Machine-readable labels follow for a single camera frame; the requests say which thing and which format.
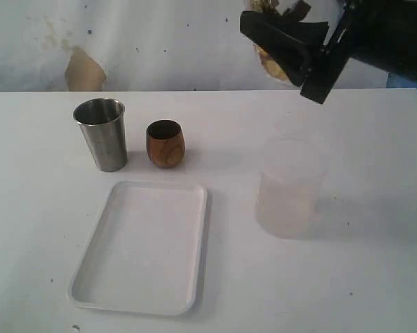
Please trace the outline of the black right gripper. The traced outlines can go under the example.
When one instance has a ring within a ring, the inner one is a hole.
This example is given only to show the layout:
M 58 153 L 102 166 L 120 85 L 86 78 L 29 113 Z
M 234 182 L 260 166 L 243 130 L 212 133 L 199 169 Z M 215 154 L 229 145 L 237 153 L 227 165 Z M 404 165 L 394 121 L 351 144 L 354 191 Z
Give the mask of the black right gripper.
M 328 22 L 291 22 L 250 10 L 240 17 L 241 33 L 267 52 L 293 85 L 304 83 L 300 94 L 318 104 L 325 102 L 350 57 L 353 24 L 354 1 L 344 1 L 343 14 L 323 47 Z

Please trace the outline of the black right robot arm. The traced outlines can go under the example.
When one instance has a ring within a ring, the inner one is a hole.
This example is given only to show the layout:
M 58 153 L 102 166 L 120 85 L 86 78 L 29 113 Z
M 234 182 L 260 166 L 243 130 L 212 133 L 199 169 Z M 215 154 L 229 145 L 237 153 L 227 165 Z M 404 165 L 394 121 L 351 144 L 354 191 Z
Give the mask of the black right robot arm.
M 417 1 L 344 1 L 331 35 L 328 22 L 305 21 L 310 9 L 297 1 L 279 13 L 266 1 L 240 17 L 241 33 L 302 96 L 324 103 L 351 58 L 417 82 Z

